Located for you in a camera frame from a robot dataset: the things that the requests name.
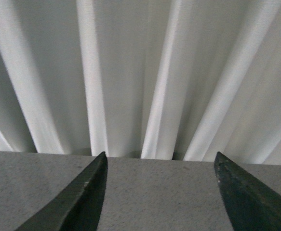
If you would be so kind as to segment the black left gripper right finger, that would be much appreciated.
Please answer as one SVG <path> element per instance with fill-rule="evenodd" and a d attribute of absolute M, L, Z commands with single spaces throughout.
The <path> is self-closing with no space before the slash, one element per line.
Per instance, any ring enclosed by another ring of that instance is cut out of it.
<path fill-rule="evenodd" d="M 214 171 L 235 231 L 281 231 L 281 195 L 221 152 Z"/>

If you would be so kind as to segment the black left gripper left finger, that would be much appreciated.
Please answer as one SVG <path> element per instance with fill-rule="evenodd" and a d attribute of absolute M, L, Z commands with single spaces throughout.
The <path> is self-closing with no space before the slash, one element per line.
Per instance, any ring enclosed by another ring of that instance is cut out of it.
<path fill-rule="evenodd" d="M 108 162 L 100 153 L 53 200 L 18 231 L 95 231 L 106 191 Z"/>

